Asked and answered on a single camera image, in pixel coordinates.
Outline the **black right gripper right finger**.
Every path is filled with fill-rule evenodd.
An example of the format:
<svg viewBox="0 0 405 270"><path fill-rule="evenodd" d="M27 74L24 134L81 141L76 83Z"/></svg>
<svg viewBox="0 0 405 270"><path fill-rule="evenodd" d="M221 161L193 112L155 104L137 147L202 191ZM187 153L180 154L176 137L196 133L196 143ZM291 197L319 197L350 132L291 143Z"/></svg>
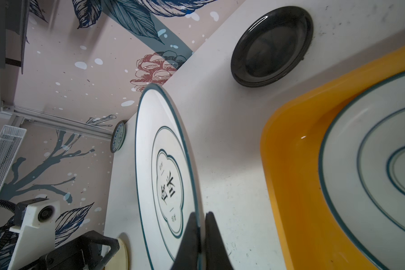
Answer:
<svg viewBox="0 0 405 270"><path fill-rule="evenodd" d="M205 216L207 270L233 270L213 212Z"/></svg>

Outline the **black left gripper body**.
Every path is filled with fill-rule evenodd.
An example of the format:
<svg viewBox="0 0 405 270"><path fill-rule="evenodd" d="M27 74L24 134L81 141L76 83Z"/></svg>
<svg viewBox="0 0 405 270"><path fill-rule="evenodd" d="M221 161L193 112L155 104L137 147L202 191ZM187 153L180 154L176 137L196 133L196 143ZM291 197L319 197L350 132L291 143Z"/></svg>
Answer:
<svg viewBox="0 0 405 270"><path fill-rule="evenodd" d="M102 260L103 236L80 236L39 257L21 270L94 270Z"/></svg>

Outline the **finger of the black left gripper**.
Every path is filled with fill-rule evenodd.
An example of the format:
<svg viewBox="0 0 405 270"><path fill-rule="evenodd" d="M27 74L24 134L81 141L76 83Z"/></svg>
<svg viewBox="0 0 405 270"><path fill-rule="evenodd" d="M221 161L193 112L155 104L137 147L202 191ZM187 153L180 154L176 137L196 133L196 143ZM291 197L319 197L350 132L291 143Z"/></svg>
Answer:
<svg viewBox="0 0 405 270"><path fill-rule="evenodd" d="M119 251L119 241L106 237L96 231L81 236L82 252L85 265L89 270L103 270Z"/></svg>

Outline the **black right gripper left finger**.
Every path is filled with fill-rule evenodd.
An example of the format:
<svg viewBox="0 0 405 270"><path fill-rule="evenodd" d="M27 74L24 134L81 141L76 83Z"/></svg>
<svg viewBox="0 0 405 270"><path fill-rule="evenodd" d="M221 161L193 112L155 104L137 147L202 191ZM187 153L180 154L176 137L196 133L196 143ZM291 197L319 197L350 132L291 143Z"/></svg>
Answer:
<svg viewBox="0 0 405 270"><path fill-rule="evenodd" d="M199 253L200 228L197 223L197 216L195 212L192 212L171 270L197 270Z"/></svg>

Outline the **white plate dark rim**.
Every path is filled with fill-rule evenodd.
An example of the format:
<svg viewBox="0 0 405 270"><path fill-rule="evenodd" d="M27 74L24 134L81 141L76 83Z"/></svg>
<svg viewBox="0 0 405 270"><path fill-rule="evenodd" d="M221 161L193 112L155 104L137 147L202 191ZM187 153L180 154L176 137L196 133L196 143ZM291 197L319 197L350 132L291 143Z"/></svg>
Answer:
<svg viewBox="0 0 405 270"><path fill-rule="evenodd" d="M139 217L148 261L168 270L176 260L191 213L201 224L202 203L189 137L172 98L151 83L142 92L135 126Z"/></svg>

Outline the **white plate brown cloud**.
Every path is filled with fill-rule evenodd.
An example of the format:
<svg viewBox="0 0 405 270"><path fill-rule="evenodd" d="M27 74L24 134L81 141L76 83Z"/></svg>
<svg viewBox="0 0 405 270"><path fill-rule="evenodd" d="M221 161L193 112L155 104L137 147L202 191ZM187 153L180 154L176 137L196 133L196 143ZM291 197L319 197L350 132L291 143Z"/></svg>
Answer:
<svg viewBox="0 0 405 270"><path fill-rule="evenodd" d="M381 270L405 270L405 72L342 109L321 144L318 170L353 245Z"/></svg>

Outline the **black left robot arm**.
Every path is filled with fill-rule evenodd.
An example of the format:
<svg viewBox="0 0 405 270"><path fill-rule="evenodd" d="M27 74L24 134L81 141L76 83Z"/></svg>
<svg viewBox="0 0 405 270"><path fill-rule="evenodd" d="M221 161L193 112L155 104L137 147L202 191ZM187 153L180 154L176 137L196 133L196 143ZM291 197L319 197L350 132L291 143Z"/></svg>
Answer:
<svg viewBox="0 0 405 270"><path fill-rule="evenodd" d="M102 270L120 251L119 240L96 231L69 240L90 207L60 212L60 203L35 198L0 200L12 217L0 227L0 270Z"/></svg>

